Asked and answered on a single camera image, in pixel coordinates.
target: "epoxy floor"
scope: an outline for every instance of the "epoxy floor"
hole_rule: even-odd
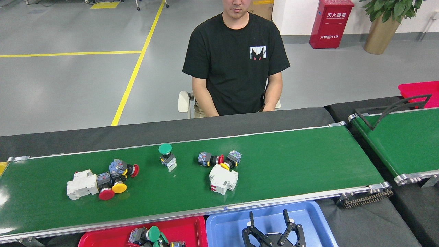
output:
[[[0,136],[187,117],[177,110],[179,92],[191,91],[181,72],[187,43],[222,11],[220,1],[169,0],[159,15],[161,0],[139,2],[140,11],[133,0],[114,9],[31,3],[0,0]],[[399,84],[439,80],[437,40],[393,41],[382,55],[362,45],[285,44],[281,110],[396,96]]]

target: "green conveyor belt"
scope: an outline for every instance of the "green conveyor belt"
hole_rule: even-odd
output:
[[[255,134],[172,144],[178,166],[168,172],[158,145],[11,162],[0,178],[0,238],[10,234],[97,224],[143,216],[352,188],[384,180],[345,126]],[[234,191],[210,191],[200,151],[242,153]],[[72,201],[67,181],[76,171],[99,174],[114,158],[138,164],[127,191],[108,201]]]
[[[365,116],[371,124],[379,117]],[[391,113],[373,131],[359,117],[352,123],[393,176],[439,170],[439,109]]]

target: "man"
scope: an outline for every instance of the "man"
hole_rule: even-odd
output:
[[[290,63],[279,30],[248,13],[250,3],[223,0],[224,11],[191,34],[183,72],[192,76],[196,117],[274,111],[279,101]]]

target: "fire extinguisher box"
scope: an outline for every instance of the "fire extinguisher box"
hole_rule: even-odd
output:
[[[337,48],[353,6],[350,0],[320,0],[310,45],[314,49]]]

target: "potted plant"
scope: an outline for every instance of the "potted plant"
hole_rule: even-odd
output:
[[[414,17],[425,0],[360,0],[364,1],[369,1],[363,8],[372,22],[364,50],[382,54],[402,20]]]

